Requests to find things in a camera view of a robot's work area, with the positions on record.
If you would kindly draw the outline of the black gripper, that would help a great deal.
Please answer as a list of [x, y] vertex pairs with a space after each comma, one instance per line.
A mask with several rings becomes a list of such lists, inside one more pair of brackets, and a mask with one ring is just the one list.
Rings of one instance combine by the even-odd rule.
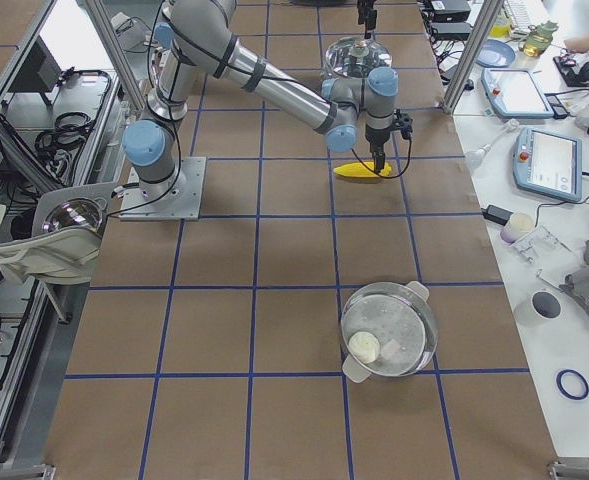
[[372, 32], [376, 28], [377, 10], [375, 9], [375, 0], [358, 0], [357, 1], [358, 20], [357, 23], [364, 27], [366, 31], [365, 39], [372, 38]]
[[390, 129], [376, 129], [367, 127], [365, 138], [369, 143], [369, 150], [373, 160], [373, 171], [381, 173], [386, 165], [385, 144], [390, 140]]

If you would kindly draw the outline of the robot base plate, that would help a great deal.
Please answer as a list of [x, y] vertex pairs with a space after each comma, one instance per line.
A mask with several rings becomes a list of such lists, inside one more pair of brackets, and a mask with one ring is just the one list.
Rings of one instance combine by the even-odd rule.
[[118, 218], [127, 221], [197, 221], [200, 216], [206, 157], [182, 157], [174, 177], [159, 184], [141, 181], [134, 167], [119, 207]]

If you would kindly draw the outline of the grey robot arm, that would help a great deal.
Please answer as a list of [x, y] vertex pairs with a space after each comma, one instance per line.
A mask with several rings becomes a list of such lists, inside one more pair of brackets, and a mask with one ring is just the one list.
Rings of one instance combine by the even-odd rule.
[[315, 92], [246, 48], [230, 29], [234, 1], [165, 1], [154, 35], [169, 57], [147, 96], [143, 117], [127, 127], [122, 146], [145, 195], [173, 191], [180, 163], [172, 156], [177, 128], [197, 72], [228, 79], [308, 125], [335, 153], [354, 149], [357, 120], [366, 115], [365, 139], [371, 159], [364, 171], [386, 177], [385, 145], [400, 128], [395, 107], [399, 80], [388, 60], [370, 62], [376, 42], [349, 39], [346, 73], [332, 72]]

